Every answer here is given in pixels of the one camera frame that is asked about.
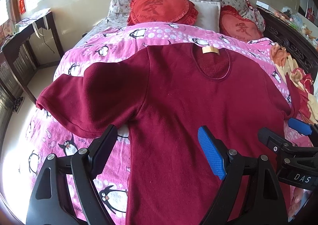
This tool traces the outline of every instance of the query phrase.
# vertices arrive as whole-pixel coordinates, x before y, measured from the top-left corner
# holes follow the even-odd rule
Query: red heart-shaped pillow
[[[131,0],[128,26],[151,21],[193,25],[198,11],[189,0]]]
[[[220,33],[244,42],[263,37],[256,24],[250,19],[242,18],[236,10],[221,11]]]

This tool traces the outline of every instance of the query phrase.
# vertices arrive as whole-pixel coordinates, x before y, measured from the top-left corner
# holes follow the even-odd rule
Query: floral bedsheet
[[[273,45],[271,40],[263,38],[244,43],[213,31],[182,24],[150,22],[130,27],[106,28],[66,52],[57,67],[54,79],[61,74],[83,76],[85,69],[94,62],[119,62],[149,45],[181,42],[228,48],[253,59],[291,104],[288,88],[269,56],[269,50]],[[302,137],[287,125],[285,136],[298,146],[309,146],[307,137]],[[26,142],[30,145],[27,149],[28,157],[20,156],[19,173],[24,188],[28,189],[23,192],[23,196],[30,197],[38,172],[48,154],[55,153],[59,157],[72,155],[78,149],[88,147],[91,141],[92,139],[80,138],[66,130],[48,111],[36,109],[26,131]],[[118,130],[118,141],[103,173],[94,180],[106,210],[116,224],[125,224],[129,174],[129,130],[127,125],[124,125]],[[84,220],[72,176],[68,176],[68,183],[76,215]]]

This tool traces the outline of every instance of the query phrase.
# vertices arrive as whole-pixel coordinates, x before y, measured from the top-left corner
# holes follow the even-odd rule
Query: screw
[[[260,158],[263,160],[263,161],[268,161],[268,157],[266,155],[261,155]]]
[[[48,160],[52,160],[52,159],[54,159],[54,157],[55,157],[55,155],[54,155],[53,153],[51,153],[51,154],[49,154],[49,155],[47,156],[47,159],[48,159]]]
[[[85,154],[87,152],[87,149],[86,148],[81,148],[79,149],[79,154]]]
[[[238,152],[236,150],[230,149],[229,154],[235,156]]]

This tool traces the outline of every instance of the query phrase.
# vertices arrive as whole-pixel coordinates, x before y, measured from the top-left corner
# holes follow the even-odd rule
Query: blue gripper pad
[[[288,126],[305,136],[311,135],[311,133],[313,132],[309,124],[296,118],[290,118],[288,120]]]
[[[213,174],[218,176],[221,180],[225,179],[226,172],[223,157],[202,126],[198,130],[198,140]]]

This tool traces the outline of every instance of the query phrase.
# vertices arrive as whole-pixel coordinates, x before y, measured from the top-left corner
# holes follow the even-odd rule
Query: cable
[[[37,20],[37,19],[23,18],[23,19],[21,20],[21,22],[28,22],[28,21],[30,21],[30,20]],[[48,48],[50,48],[50,46],[45,42],[44,33],[43,33],[43,28],[42,28],[42,34],[43,34],[42,37],[43,37],[44,43],[48,46]]]
[[[15,21],[15,20],[12,20],[12,19],[10,19],[10,18],[8,18],[9,20],[11,20],[12,22],[15,22],[16,24],[18,23],[18,22],[28,22],[29,20],[37,20],[37,19],[30,19],[30,18],[23,18],[22,20],[20,20],[20,21]]]
[[[43,34],[43,41],[44,41],[44,43],[45,43],[43,28],[42,28],[42,34]]]

